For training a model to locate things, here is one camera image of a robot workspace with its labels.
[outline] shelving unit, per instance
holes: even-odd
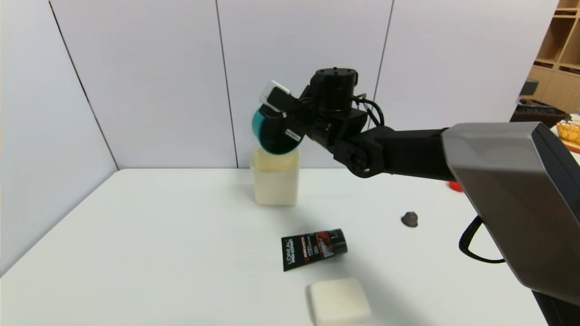
[[[539,82],[532,99],[568,113],[580,109],[580,0],[560,0],[529,78]]]

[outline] white sponge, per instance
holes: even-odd
[[[310,286],[317,326],[360,324],[371,318],[371,308],[356,278],[322,281]]]

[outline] small rock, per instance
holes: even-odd
[[[415,212],[407,212],[401,217],[401,222],[408,227],[417,227],[419,225],[419,217]]]

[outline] teal cup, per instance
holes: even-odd
[[[288,154],[300,145],[302,139],[296,141],[286,135],[284,118],[269,119],[256,110],[252,118],[252,132],[258,139],[260,146],[268,153],[274,155]]]

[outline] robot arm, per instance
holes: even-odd
[[[361,178],[456,180],[519,281],[580,305],[580,168],[559,139],[538,122],[394,131],[352,108],[380,111],[354,95],[357,81],[353,69],[318,70],[299,98],[271,82],[259,112],[277,119],[283,141],[308,136]],[[378,125],[362,131],[368,117]]]

